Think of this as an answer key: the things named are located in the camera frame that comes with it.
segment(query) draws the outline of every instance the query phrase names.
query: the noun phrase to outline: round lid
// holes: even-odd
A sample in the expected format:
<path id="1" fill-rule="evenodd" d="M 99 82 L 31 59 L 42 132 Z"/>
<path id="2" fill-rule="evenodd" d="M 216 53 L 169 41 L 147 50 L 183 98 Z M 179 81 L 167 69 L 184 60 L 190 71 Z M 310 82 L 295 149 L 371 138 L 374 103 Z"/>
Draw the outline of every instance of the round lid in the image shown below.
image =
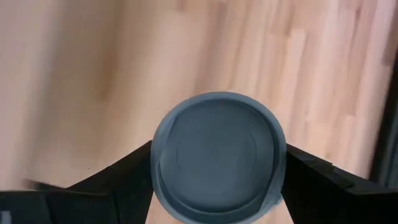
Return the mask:
<path id="1" fill-rule="evenodd" d="M 206 93 L 176 106 L 159 125 L 151 149 L 154 190 L 185 223 L 252 222 L 280 198 L 284 156 L 284 135 L 269 110 L 236 93 Z"/>

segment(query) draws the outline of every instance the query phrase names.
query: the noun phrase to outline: container lid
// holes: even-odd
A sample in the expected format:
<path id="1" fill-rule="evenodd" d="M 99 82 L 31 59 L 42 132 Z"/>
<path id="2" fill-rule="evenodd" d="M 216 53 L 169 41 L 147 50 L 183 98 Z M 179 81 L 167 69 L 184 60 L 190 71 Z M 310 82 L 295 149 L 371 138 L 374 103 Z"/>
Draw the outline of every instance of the container lid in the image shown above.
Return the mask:
<path id="1" fill-rule="evenodd" d="M 154 191 L 184 223 L 250 223 L 280 199 L 286 143 L 274 115 L 228 92 L 177 105 L 151 148 Z"/>

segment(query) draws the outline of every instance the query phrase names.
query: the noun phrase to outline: wooden floor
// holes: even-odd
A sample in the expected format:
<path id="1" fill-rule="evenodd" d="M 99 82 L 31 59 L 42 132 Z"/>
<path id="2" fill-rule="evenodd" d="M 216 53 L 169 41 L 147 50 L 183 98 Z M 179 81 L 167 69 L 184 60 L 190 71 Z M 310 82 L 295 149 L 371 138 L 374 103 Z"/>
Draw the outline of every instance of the wooden floor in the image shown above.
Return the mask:
<path id="1" fill-rule="evenodd" d="M 40 1 L 41 11 L 29 12 L 54 21 L 30 32 L 41 38 L 28 45 L 41 47 L 8 48 L 27 68 L 43 55 L 41 68 L 20 78 L 36 88 L 4 79 L 20 70 L 0 57 L 4 86 L 16 86 L 0 91 L 23 89 L 21 102 L 38 105 L 2 115 L 9 126 L 24 118 L 18 127 L 29 127 L 8 136 L 2 127 L 2 148 L 18 152 L 4 159 L 15 164 L 0 165 L 9 183 L 23 176 L 74 184 L 152 139 L 171 108 L 207 91 L 253 97 L 290 144 L 367 176 L 397 45 L 396 0 Z M 18 34 L 9 26 L 0 22 L 8 37 Z M 11 111 L 22 105 L 13 94 L 5 96 Z M 147 223 L 178 221 L 154 197 Z M 281 203 L 258 223 L 292 221 Z"/>

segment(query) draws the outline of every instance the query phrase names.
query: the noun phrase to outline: floor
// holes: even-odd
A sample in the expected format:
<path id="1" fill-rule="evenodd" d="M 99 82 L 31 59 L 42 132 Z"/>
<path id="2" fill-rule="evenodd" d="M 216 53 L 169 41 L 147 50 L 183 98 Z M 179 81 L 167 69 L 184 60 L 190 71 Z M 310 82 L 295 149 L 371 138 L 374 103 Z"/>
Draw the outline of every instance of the floor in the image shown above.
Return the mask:
<path id="1" fill-rule="evenodd" d="M 13 177 L 74 184 L 207 91 L 253 97 L 288 143 L 368 175 L 398 43 L 396 0 L 40 0 L 34 11 L 5 2 L 32 15 L 9 21 L 46 24 L 25 31 L 37 37 L 29 39 L 11 38 L 22 28 L 0 22 L 9 37 L 0 43 L 27 68 L 0 57 L 2 74 L 23 74 L 2 75 L 6 106 L 30 102 L 24 113 L 2 112 L 3 127 L 24 118 L 13 132 L 1 129 L 7 159 L 18 161 L 2 165 L 10 183 L 2 189 L 17 186 Z M 39 47 L 12 47 L 20 43 Z M 154 197 L 147 223 L 178 221 Z M 257 223 L 292 221 L 282 202 Z"/>

